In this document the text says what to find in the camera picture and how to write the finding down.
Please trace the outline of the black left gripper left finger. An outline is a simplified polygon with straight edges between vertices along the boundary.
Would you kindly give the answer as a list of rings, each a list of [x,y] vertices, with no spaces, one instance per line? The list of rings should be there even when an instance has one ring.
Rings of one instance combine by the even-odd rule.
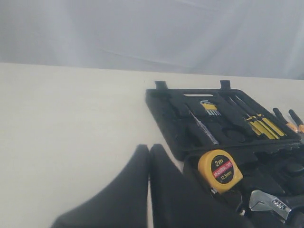
[[[60,215],[54,228],[146,228],[149,149],[139,144],[131,159],[103,190]]]

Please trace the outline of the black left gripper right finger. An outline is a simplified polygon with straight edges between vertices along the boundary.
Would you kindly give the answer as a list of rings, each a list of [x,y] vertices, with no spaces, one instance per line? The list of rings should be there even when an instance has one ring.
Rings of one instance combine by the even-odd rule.
[[[150,149],[150,188],[156,228],[250,228],[251,222],[203,193],[171,161],[164,147]]]

